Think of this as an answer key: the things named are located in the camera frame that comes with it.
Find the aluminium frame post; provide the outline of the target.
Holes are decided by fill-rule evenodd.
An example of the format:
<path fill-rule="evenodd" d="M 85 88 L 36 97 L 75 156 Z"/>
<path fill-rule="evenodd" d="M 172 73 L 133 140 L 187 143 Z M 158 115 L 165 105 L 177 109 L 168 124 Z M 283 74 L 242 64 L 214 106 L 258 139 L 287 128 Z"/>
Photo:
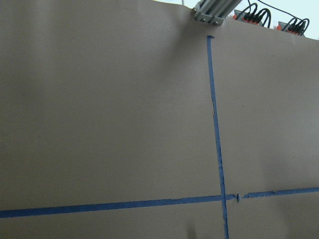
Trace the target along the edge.
<path fill-rule="evenodd" d="M 196 21 L 220 26 L 241 0 L 200 0 L 192 9 Z"/>

